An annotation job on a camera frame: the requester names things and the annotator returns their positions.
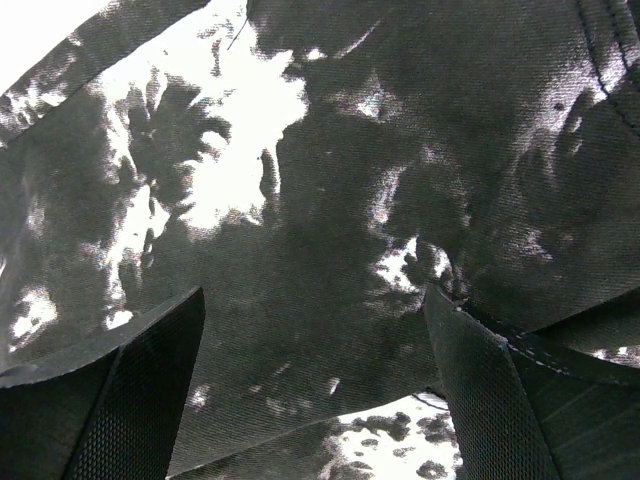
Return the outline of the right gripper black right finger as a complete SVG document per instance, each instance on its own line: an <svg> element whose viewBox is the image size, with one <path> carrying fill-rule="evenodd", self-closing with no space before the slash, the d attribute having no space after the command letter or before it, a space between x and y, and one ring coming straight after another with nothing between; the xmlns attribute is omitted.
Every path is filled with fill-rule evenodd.
<svg viewBox="0 0 640 480"><path fill-rule="evenodd" d="M440 390L470 479L636 479L639 371L423 302Z"/></svg>

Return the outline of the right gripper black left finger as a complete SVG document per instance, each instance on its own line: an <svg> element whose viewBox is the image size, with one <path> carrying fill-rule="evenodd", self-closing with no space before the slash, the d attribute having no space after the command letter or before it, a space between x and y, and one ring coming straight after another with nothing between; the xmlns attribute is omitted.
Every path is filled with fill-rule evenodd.
<svg viewBox="0 0 640 480"><path fill-rule="evenodd" d="M3 371L2 478L165 478L204 320L195 288Z"/></svg>

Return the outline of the black white splattered trousers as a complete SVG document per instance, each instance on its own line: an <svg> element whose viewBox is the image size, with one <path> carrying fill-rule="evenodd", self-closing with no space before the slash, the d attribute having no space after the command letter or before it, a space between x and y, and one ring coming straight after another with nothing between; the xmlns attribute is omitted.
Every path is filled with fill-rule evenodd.
<svg viewBox="0 0 640 480"><path fill-rule="evenodd" d="M639 371L637 2L111 1L2 94L1 374L203 291L163 479L470 479L430 286Z"/></svg>

